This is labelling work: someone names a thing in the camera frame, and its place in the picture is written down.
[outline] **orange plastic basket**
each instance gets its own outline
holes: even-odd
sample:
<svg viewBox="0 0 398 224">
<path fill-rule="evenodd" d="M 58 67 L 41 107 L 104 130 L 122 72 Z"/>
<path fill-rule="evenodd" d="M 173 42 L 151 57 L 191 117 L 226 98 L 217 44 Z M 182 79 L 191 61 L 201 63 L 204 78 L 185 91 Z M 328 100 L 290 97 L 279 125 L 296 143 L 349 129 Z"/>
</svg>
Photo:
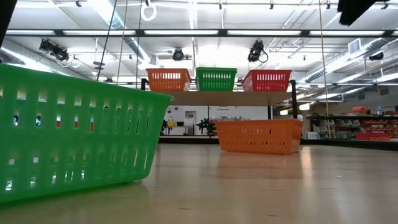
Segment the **orange plastic basket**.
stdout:
<svg viewBox="0 0 398 224">
<path fill-rule="evenodd" d="M 250 70 L 242 81 L 244 91 L 287 91 L 291 70 Z"/>
<path fill-rule="evenodd" d="M 290 154 L 298 151 L 303 122 L 297 119 L 216 121 L 221 149 Z"/>
<path fill-rule="evenodd" d="M 147 68 L 152 91 L 189 91 L 191 77 L 186 68 Z"/>
</svg>

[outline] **wall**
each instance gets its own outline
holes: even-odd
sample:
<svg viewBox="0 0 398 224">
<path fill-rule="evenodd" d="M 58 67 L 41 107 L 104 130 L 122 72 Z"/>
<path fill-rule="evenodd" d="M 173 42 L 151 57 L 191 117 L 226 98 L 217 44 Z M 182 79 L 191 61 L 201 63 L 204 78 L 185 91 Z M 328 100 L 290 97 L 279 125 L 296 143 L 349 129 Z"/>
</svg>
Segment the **wall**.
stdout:
<svg viewBox="0 0 398 224">
<path fill-rule="evenodd" d="M 200 123 L 200 120 L 207 118 L 207 106 L 169 106 L 166 110 L 165 120 L 166 121 L 184 121 L 186 111 L 195 111 L 196 120 L 195 124 Z M 268 112 L 266 106 L 210 106 L 209 117 L 220 118 L 220 117 L 242 117 L 243 119 L 267 119 Z M 170 130 L 170 135 L 182 135 L 185 132 L 185 128 L 173 128 Z M 195 135 L 200 135 L 198 126 L 195 126 Z"/>
<path fill-rule="evenodd" d="M 358 94 L 355 93 L 349 97 L 345 98 L 344 103 L 330 103 L 329 104 L 329 113 L 330 114 L 345 114 L 351 113 L 352 108 L 356 106 L 363 106 L 367 110 L 371 110 L 372 113 L 377 107 L 381 104 L 384 107 L 384 111 L 395 111 L 395 106 L 398 106 L 398 97 L 397 92 L 398 87 L 389 87 L 389 94 L 379 96 L 377 91 L 367 91 L 365 92 L 365 99 L 358 100 Z M 318 113 L 320 115 L 326 114 L 326 108 L 324 103 L 317 103 L 313 105 L 313 112 Z"/>
</svg>

